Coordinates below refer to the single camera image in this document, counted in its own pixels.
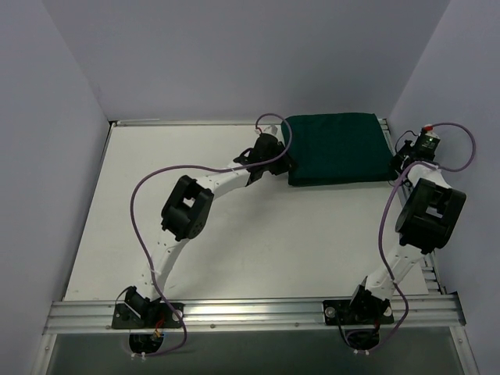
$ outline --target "white cable tie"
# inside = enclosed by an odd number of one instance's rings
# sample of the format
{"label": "white cable tie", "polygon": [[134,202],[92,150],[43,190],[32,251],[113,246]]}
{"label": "white cable tie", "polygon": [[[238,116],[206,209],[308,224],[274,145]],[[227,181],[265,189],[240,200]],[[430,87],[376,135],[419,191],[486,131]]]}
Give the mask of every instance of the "white cable tie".
{"label": "white cable tie", "polygon": [[159,276],[159,275],[161,275],[161,274],[162,274],[162,273],[161,273],[161,272],[159,272],[158,270],[153,270],[153,269],[151,269],[151,268],[149,268],[149,272],[153,272],[156,276]]}

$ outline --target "black mounting bracket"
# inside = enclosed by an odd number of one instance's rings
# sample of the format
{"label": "black mounting bracket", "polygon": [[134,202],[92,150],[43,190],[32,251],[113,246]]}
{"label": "black mounting bracket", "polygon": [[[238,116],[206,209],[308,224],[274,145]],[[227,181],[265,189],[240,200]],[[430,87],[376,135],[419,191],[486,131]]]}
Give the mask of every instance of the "black mounting bracket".
{"label": "black mounting bracket", "polygon": [[[241,155],[234,159],[234,162],[240,163],[243,166],[265,162],[266,160],[276,158],[283,151],[283,143],[278,141],[278,139],[272,134],[262,133],[257,138],[253,148],[243,151]],[[274,176],[278,176],[282,173],[293,170],[296,166],[297,164],[289,156],[289,154],[285,154],[275,162],[270,162],[269,164],[265,164],[263,166],[252,166],[248,168],[248,171],[250,172],[248,185],[257,181],[267,170],[269,170],[269,172]]]}
{"label": "black mounting bracket", "polygon": [[[173,302],[172,306],[182,317],[184,304]],[[142,298],[137,293],[136,287],[129,287],[125,294],[124,303],[115,305],[111,328],[114,330],[156,328],[156,324],[160,321],[163,321],[163,324],[159,325],[158,328],[182,327],[179,319],[165,303],[161,303],[160,298],[150,301],[149,298]]]}
{"label": "black mounting bracket", "polygon": [[[323,301],[323,316],[327,326],[366,326],[374,325],[376,318],[360,320],[354,310],[350,308],[350,299],[331,299]],[[385,316],[381,314],[378,317],[380,325],[388,325],[394,323],[394,315]]]}

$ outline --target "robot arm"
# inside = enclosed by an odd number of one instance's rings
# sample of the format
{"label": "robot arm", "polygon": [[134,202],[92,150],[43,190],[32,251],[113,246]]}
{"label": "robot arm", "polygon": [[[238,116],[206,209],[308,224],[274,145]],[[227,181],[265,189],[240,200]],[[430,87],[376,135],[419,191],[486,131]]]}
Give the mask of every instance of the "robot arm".
{"label": "robot arm", "polygon": [[415,161],[423,163],[407,173],[413,190],[396,221],[399,240],[386,255],[387,265],[381,264],[368,275],[352,297],[348,314],[360,323],[380,321],[395,284],[425,255],[445,246],[452,235],[466,195],[447,184],[433,164],[438,142],[438,136],[424,128],[417,140],[407,141],[391,162],[399,173]]}
{"label": "robot arm", "polygon": [[[272,134],[261,133],[254,147],[243,151],[222,173],[198,179],[182,176],[178,180],[162,209],[161,226],[165,241],[159,241],[152,254],[159,289],[165,287],[184,246],[202,232],[215,199],[253,184],[266,171],[276,176],[294,168],[295,163],[284,154],[284,150],[284,145]],[[151,272],[146,265],[138,276],[137,286],[125,290],[126,307],[145,326],[154,324],[159,315],[160,298],[152,283]]]}

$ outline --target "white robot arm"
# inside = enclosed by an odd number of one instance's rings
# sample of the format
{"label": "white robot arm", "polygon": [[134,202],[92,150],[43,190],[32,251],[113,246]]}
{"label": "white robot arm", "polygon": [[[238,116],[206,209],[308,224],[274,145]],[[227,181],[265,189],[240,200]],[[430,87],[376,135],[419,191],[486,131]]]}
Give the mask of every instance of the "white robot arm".
{"label": "white robot arm", "polygon": [[[433,162],[438,143],[439,137],[423,128],[416,141],[406,141],[391,160],[400,180],[406,177],[412,185],[395,225],[399,240],[382,257],[383,264],[356,288],[349,306],[336,313],[343,324],[379,325],[396,285],[425,255],[448,243],[466,195],[446,183]],[[376,341],[368,337],[357,346],[370,349]]]}
{"label": "white robot arm", "polygon": [[[230,172],[226,173],[215,173],[212,175],[204,176],[196,180],[192,180],[190,177],[184,176],[180,181],[187,180],[187,184],[190,182],[197,184],[201,188],[201,194],[211,194],[212,200],[222,197],[226,193],[233,191],[238,188],[244,188],[248,185],[248,180],[250,178],[250,172],[248,170],[235,170],[234,168],[241,167],[241,164],[232,162],[224,169],[230,169]],[[171,202],[168,202],[166,209],[162,211],[162,216],[168,216],[171,212],[167,212],[172,209],[172,206],[168,206]],[[187,202],[183,198],[183,204],[188,208],[193,208],[195,204],[195,197],[191,198]],[[162,222],[163,230],[167,229],[169,226],[168,219],[164,219]],[[202,230],[205,224],[200,221],[194,226],[194,231]],[[160,241],[156,250],[152,253],[152,260],[155,265],[155,275],[156,282],[160,288],[165,287],[166,279],[168,278],[170,271],[172,271],[173,265],[177,261],[180,252],[185,245],[191,240],[188,238],[183,238],[180,241],[176,241],[175,235],[169,231],[162,231],[165,241]],[[138,278],[137,292],[145,298],[150,300],[155,300],[159,298],[159,294],[153,286],[151,280],[151,270],[149,267],[145,266],[142,270],[140,277]]]}

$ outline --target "aluminum frame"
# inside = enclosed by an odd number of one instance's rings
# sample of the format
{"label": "aluminum frame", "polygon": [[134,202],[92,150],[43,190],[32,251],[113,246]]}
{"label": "aluminum frame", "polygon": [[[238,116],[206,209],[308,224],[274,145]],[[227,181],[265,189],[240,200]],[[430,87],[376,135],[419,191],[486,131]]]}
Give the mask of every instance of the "aluminum frame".
{"label": "aluminum frame", "polygon": [[[228,299],[175,302],[185,304],[184,322],[190,332],[336,330],[336,327],[329,327],[324,323],[322,302],[325,299],[344,298]],[[456,295],[410,296],[408,300],[410,312],[406,318],[405,327],[460,327],[465,323],[462,307]],[[48,314],[44,334],[153,332],[153,329],[112,329],[114,304],[114,301],[54,302]],[[401,298],[394,298],[391,306],[395,319],[398,320],[404,313],[405,305]]]}

